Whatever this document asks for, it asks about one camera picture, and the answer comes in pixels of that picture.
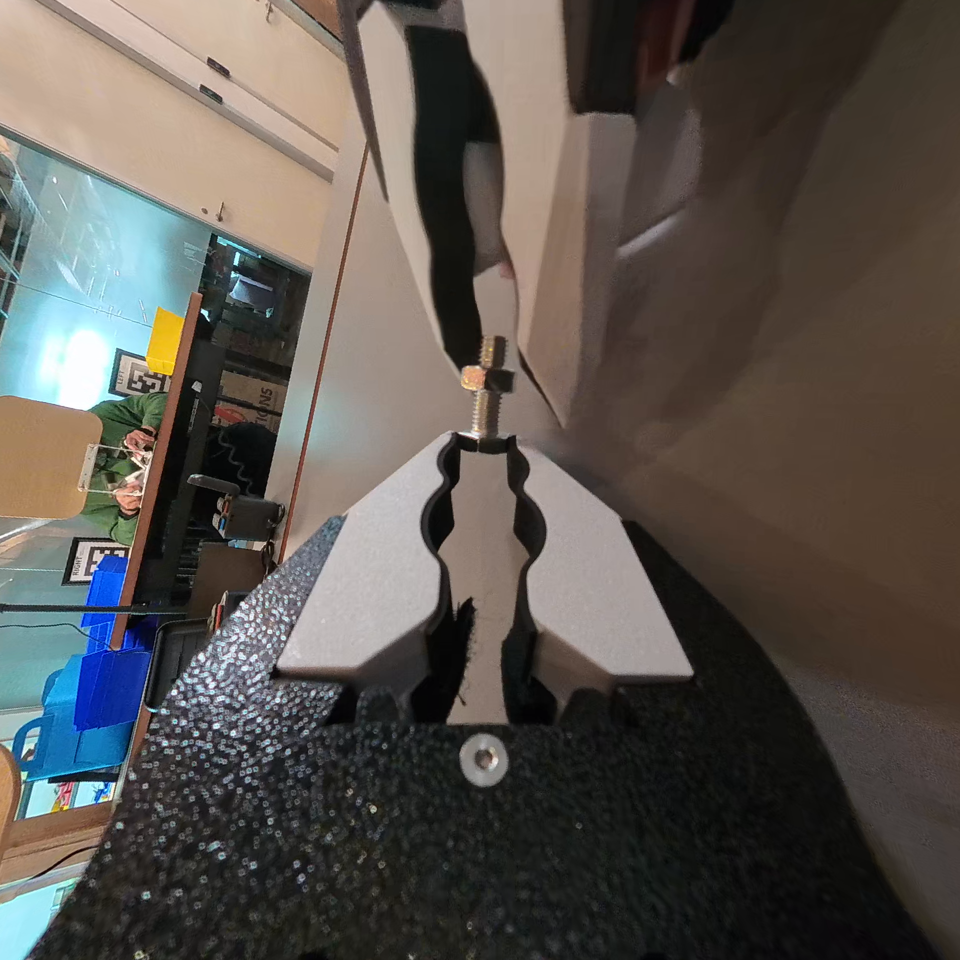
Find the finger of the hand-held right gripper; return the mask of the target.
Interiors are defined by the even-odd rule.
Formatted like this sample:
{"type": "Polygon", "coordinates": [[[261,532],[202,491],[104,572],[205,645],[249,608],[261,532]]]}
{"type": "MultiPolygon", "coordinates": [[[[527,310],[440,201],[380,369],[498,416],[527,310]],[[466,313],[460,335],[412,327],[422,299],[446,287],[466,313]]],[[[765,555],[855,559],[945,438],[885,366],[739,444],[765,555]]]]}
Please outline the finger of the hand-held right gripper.
{"type": "Polygon", "coordinates": [[[518,352],[567,427],[602,353],[613,261],[588,261],[565,214],[570,124],[565,2],[454,2],[493,99],[501,142],[501,252],[517,289],[518,352]]]}
{"type": "Polygon", "coordinates": [[[459,374],[481,351],[475,278],[501,262],[501,142],[464,7],[367,7],[358,15],[376,155],[414,283],[459,374]]]}

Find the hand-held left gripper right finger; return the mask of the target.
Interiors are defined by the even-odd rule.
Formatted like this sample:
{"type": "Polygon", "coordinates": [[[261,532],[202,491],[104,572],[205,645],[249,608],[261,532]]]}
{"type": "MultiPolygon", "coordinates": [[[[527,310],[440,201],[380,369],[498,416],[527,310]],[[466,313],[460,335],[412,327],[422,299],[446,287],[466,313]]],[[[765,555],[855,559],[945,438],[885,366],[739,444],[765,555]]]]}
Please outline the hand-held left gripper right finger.
{"type": "Polygon", "coordinates": [[[683,683],[693,668],[619,514],[511,438],[508,483],[520,571],[506,665],[551,698],[683,683]]]}

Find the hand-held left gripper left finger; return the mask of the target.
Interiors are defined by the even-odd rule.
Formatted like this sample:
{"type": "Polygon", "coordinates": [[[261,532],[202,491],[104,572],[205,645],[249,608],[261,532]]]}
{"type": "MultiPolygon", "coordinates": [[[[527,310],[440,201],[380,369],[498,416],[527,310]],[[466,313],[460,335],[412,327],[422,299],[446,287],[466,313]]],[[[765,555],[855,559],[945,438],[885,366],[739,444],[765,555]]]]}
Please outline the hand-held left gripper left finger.
{"type": "Polygon", "coordinates": [[[346,512],[276,663],[282,679],[407,698],[456,689],[461,635],[440,547],[453,530],[460,438],[444,433],[346,512]]]}

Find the steel hex bolt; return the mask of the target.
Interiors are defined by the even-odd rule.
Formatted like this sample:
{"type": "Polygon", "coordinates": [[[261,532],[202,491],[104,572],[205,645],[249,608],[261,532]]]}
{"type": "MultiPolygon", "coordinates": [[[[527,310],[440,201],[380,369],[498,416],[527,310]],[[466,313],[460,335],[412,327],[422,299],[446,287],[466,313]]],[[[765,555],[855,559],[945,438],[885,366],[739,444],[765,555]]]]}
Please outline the steel hex bolt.
{"type": "MultiPolygon", "coordinates": [[[[472,365],[508,369],[507,344],[507,339],[500,335],[483,337],[478,360],[472,365]]],[[[458,448],[492,455],[504,453],[508,439],[500,431],[500,410],[502,399],[509,393],[468,392],[472,395],[471,425],[468,430],[458,433],[458,448]]]]}

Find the grey usb hub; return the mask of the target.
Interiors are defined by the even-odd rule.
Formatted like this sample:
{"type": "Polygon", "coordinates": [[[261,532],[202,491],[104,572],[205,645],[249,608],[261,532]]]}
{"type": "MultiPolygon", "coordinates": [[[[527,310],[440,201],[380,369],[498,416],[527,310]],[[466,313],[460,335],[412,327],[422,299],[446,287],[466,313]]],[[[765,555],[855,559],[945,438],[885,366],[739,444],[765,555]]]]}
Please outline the grey usb hub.
{"type": "Polygon", "coordinates": [[[205,474],[190,474],[187,484],[217,494],[209,510],[210,526],[225,541],[269,542],[282,523],[284,504],[241,492],[232,482],[205,474]]]}

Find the plain brown cardboard box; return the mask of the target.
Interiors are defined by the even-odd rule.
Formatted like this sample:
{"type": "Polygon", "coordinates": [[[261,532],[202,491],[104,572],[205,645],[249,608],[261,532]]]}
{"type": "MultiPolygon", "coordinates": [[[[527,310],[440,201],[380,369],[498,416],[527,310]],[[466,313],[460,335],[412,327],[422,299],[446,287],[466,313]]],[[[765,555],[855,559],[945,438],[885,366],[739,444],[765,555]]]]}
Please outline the plain brown cardboard box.
{"type": "Polygon", "coordinates": [[[225,593],[248,594],[267,576],[260,550],[206,542],[199,550],[198,567],[187,604],[187,617],[210,617],[225,593]]]}

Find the black plastic tray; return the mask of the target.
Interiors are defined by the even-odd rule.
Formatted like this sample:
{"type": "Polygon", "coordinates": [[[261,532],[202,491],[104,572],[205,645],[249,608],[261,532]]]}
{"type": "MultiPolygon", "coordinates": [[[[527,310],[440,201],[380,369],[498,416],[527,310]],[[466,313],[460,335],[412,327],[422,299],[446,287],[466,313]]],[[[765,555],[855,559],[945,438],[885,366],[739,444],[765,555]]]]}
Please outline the black plastic tray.
{"type": "Polygon", "coordinates": [[[143,706],[156,714],[174,684],[210,644],[209,618],[171,620],[155,634],[143,706]]]}

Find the printed cardboard box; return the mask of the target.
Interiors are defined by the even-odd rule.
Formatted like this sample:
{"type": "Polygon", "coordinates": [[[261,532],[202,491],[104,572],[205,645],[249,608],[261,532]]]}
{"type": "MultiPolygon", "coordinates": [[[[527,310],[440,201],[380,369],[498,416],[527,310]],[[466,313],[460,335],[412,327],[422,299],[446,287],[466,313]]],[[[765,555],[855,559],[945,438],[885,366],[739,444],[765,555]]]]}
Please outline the printed cardboard box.
{"type": "Polygon", "coordinates": [[[250,423],[277,435],[286,394],[282,383],[224,370],[211,423],[222,427],[250,423]]]}

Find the blue plastic bin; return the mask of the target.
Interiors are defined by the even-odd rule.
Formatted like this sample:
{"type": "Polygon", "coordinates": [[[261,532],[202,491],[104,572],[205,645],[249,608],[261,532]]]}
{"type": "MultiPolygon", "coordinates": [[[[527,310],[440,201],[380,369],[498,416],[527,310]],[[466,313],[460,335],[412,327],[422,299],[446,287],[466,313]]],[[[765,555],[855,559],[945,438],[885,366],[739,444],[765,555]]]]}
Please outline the blue plastic bin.
{"type": "MultiPolygon", "coordinates": [[[[103,557],[93,572],[86,596],[88,607],[119,606],[128,567],[128,558],[109,555],[103,557]]],[[[87,635],[86,654],[107,651],[111,648],[116,613],[84,613],[79,622],[87,635]]],[[[156,616],[132,616],[124,632],[123,651],[152,651],[159,628],[156,616]]]]}

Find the wood-edged black desk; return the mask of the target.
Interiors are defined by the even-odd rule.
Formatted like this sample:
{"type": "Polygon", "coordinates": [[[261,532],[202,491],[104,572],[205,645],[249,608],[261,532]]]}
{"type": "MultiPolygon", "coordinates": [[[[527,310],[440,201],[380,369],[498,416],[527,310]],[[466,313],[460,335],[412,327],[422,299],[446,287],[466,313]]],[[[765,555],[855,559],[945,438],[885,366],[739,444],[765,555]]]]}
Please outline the wood-edged black desk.
{"type": "Polygon", "coordinates": [[[130,615],[175,613],[180,609],[177,601],[185,601],[188,593],[179,568],[197,488],[187,479],[201,472],[226,359],[225,348],[213,342],[213,325],[201,307],[202,295],[192,293],[128,556],[121,611],[110,642],[114,649],[122,646],[130,615]]]}

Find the black and white marker sign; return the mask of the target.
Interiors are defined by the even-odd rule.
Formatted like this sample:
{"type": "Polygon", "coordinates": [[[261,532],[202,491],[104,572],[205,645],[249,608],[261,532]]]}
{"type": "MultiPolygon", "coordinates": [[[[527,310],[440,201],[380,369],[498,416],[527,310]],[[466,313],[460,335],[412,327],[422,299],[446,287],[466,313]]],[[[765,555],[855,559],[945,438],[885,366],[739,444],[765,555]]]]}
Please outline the black and white marker sign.
{"type": "Polygon", "coordinates": [[[70,542],[61,585],[87,586],[103,559],[120,558],[126,565],[130,552],[130,546],[110,538],[75,536],[70,542]]]}
{"type": "Polygon", "coordinates": [[[114,398],[166,394],[169,392],[170,383],[170,376],[152,371],[145,357],[120,347],[114,350],[107,388],[108,393],[114,398]]]}

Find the blue plastic crate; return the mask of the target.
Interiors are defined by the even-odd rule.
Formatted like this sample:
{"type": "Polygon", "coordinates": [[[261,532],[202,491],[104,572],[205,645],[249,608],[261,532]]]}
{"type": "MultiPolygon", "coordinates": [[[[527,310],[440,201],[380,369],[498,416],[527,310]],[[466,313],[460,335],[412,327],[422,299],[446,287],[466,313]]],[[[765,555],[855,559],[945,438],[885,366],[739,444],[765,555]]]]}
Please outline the blue plastic crate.
{"type": "Polygon", "coordinates": [[[28,783],[68,781],[125,762],[153,654],[147,649],[77,654],[44,685],[42,714],[10,748],[28,783]]]}

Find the small yellow bin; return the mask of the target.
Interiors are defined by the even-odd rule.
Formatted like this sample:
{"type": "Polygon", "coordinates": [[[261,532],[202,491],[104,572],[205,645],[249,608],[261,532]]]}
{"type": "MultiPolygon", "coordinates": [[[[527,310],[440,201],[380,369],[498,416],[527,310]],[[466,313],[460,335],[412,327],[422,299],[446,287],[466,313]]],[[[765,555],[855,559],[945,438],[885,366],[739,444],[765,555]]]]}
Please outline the small yellow bin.
{"type": "Polygon", "coordinates": [[[145,353],[145,362],[152,373],[173,377],[185,325],[185,317],[156,308],[145,353]]]}

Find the glass partition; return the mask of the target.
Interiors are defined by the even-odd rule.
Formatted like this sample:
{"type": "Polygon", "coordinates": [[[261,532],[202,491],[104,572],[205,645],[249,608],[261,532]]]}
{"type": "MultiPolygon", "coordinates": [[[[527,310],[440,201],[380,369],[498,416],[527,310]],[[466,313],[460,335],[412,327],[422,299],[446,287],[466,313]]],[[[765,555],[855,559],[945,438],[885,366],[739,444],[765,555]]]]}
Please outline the glass partition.
{"type": "MultiPolygon", "coordinates": [[[[289,384],[307,274],[94,174],[2,136],[2,396],[87,410],[109,394],[114,351],[145,356],[158,307],[192,293],[225,350],[222,371],[289,384]]],[[[2,603],[80,604],[62,585],[80,513],[2,517],[2,603]]],[[[1,707],[38,711],[49,674],[83,654],[80,617],[2,616],[1,707]]]]}

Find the white wall cabinet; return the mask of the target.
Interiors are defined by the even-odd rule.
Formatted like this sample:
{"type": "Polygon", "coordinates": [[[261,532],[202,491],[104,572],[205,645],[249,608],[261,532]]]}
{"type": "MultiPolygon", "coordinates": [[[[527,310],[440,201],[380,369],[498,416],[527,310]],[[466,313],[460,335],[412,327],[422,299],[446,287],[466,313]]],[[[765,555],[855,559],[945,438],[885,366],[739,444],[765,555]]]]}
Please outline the white wall cabinet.
{"type": "Polygon", "coordinates": [[[121,140],[264,149],[329,182],[342,48],[294,2],[2,2],[2,124],[105,169],[121,140]]]}

